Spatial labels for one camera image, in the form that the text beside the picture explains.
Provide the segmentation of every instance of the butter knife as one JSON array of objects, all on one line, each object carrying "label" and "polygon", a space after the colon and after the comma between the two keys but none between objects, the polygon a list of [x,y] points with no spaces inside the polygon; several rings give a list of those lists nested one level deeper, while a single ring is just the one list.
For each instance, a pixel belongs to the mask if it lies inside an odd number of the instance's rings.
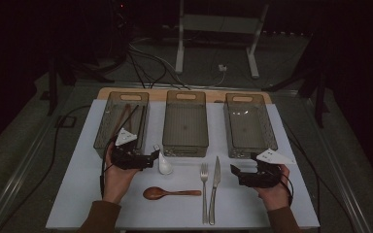
[{"label": "butter knife", "polygon": [[214,184],[211,193],[211,203],[210,203],[210,224],[215,224],[215,194],[217,192],[218,183],[220,183],[220,159],[217,157],[217,162],[215,164],[214,172]]}]

